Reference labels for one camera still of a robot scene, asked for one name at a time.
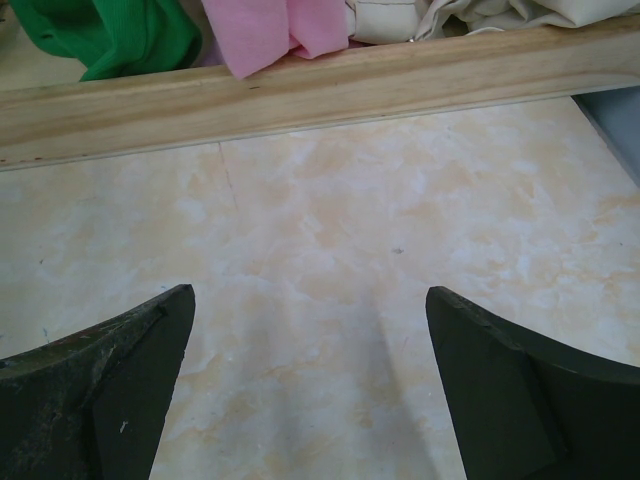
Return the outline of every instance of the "wooden beam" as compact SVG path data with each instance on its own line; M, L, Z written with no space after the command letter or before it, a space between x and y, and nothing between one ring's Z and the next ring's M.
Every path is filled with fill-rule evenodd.
M0 167L640 84L640 16L0 93Z

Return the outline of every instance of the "beige fabric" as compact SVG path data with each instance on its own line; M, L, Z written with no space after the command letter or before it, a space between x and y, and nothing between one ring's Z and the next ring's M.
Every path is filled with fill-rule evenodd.
M470 31L539 25L577 28L637 11L639 7L639 0L434 0L415 38L442 36L442 25L451 15L466 22Z
M428 0L346 0L353 40L377 45L406 42L427 13Z
M345 1L350 37L378 45L442 37L442 26L451 15L475 32L539 25L576 28L640 12L640 0Z

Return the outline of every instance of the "marble floor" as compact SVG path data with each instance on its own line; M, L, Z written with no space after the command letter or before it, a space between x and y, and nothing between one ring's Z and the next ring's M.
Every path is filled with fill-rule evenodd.
M194 285L152 480L463 479L434 285L640 366L640 192L568 98L2 172L0 225L0 358Z

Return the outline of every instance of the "green fabric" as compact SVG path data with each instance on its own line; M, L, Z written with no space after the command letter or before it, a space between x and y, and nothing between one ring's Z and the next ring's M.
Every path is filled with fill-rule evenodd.
M40 49L75 57L82 80L189 67L202 34L178 0L11 0Z

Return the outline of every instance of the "cloth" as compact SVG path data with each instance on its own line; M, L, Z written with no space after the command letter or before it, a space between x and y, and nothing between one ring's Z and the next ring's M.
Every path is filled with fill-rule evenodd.
M346 0L349 37L386 45L412 38L429 8L428 0Z
M455 15L471 32L576 28L640 11L640 0L345 0L349 37L376 45L444 36Z
M639 6L639 0L434 0L415 39L443 36L442 26L451 15L465 22L471 32L540 25L578 28L637 11Z
M82 80L186 68L202 45L178 0L12 0L11 5L40 49L87 66Z
M303 58L349 45L344 0L203 0L225 63L237 78L292 50Z

